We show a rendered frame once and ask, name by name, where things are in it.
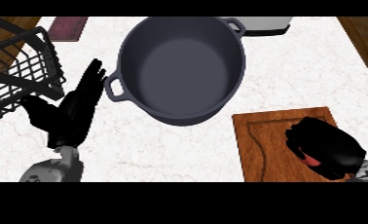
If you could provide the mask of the brown wooden panel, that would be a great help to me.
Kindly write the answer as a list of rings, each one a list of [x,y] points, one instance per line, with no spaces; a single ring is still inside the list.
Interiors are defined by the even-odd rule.
[[[353,47],[368,65],[368,17],[339,17]]]

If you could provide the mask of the dark grey oval pot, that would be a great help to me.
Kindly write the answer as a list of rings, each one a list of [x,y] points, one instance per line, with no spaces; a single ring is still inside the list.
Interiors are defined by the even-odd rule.
[[[241,84],[246,27],[234,18],[149,17],[133,28],[118,52],[112,101],[132,101],[173,126],[192,126],[222,110]]]

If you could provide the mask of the brown wooden cutting board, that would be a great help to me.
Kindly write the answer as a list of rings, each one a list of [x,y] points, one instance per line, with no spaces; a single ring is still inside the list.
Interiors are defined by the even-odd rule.
[[[336,125],[328,107],[234,115],[237,147],[246,182],[330,182],[287,147],[285,131],[305,117]]]

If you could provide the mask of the red bell pepper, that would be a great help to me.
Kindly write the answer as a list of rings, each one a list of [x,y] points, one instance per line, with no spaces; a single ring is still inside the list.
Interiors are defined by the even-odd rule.
[[[321,162],[316,161],[309,155],[306,155],[300,161],[312,167],[318,167],[321,165]]]

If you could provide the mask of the white appliance with dark base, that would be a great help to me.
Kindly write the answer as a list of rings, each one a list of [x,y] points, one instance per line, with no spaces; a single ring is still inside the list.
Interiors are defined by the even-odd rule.
[[[288,32],[291,17],[237,17],[237,20],[246,28],[244,36],[263,37]]]

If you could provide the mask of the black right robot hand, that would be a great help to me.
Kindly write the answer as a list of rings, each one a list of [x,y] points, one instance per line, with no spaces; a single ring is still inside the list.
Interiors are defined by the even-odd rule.
[[[355,138],[325,121],[305,117],[285,131],[287,147],[302,160],[309,155],[321,162],[318,167],[306,165],[330,180],[356,174],[364,164],[367,151]]]

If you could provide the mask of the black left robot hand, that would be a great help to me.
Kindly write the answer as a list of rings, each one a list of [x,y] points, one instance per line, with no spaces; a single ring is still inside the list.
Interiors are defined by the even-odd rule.
[[[61,146],[78,147],[86,140],[104,91],[105,72],[102,61],[95,59],[84,70],[77,88],[68,92],[59,106],[34,95],[21,98],[30,123],[47,132],[47,147],[52,149]]]

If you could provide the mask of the dark red flat mat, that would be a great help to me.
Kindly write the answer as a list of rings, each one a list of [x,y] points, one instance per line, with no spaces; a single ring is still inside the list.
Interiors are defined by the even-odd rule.
[[[53,42],[77,42],[81,36],[87,17],[56,17],[47,34]]]

